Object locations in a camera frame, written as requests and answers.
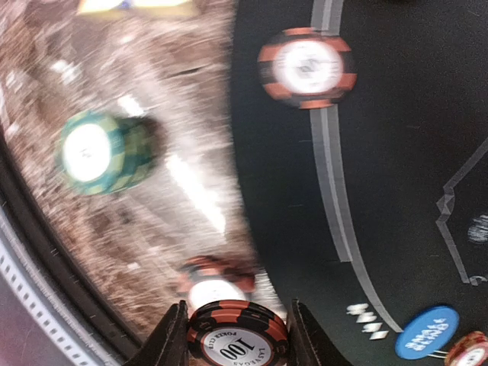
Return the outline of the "green chip stack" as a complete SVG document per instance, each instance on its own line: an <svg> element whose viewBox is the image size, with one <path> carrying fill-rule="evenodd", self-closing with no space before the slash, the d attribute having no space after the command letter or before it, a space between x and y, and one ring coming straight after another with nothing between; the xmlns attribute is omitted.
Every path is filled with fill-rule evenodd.
<svg viewBox="0 0 488 366"><path fill-rule="evenodd" d="M113 194L148 178L157 154L150 119L84 111L64 125L56 166L68 187L79 194Z"/></svg>

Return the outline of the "100 chips mat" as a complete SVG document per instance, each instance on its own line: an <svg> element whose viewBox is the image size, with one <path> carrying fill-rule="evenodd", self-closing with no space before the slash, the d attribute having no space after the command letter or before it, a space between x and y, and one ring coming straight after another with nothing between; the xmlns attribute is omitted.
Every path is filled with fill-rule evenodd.
<svg viewBox="0 0 488 366"><path fill-rule="evenodd" d="M304 110L328 108L357 81L352 49L310 27L283 30L259 51L258 72L274 100Z"/></svg>

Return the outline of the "100 chips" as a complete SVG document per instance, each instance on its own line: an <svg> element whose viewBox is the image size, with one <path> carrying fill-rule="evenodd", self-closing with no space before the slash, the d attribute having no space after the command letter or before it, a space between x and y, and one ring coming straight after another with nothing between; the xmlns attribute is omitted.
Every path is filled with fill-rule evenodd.
<svg viewBox="0 0 488 366"><path fill-rule="evenodd" d="M244 300L218 300L188 321L188 348L209 365L285 365L288 330L273 311Z"/></svg>

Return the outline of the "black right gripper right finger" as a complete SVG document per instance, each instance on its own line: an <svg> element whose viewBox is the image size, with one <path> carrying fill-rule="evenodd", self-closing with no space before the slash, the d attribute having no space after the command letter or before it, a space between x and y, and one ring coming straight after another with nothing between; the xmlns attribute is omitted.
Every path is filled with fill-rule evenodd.
<svg viewBox="0 0 488 366"><path fill-rule="evenodd" d="M287 315L290 354L288 365L343 365L343 357L333 345L308 307L291 301Z"/></svg>

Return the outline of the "black orange 100 chip stack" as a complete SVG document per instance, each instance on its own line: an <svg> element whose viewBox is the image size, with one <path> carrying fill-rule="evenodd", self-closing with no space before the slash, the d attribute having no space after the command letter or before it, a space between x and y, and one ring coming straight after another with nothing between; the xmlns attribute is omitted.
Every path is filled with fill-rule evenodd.
<svg viewBox="0 0 488 366"><path fill-rule="evenodd" d="M255 291L255 272L236 260L212 255L188 259L179 269L176 293L196 310L218 300L249 300Z"/></svg>

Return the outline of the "red 5 chips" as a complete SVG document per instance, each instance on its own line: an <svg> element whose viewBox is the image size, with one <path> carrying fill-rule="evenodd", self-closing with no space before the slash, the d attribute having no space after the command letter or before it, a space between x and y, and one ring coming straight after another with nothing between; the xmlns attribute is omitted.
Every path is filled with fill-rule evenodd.
<svg viewBox="0 0 488 366"><path fill-rule="evenodd" d="M487 359L487 336L481 331L467 334L450 349L445 366L479 366Z"/></svg>

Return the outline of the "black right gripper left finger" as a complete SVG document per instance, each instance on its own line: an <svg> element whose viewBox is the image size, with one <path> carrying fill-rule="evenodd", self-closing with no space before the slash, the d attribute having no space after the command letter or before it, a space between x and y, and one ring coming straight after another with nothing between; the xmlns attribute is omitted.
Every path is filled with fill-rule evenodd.
<svg viewBox="0 0 488 366"><path fill-rule="evenodd" d="M123 366L188 366L188 306L172 304L140 350Z"/></svg>

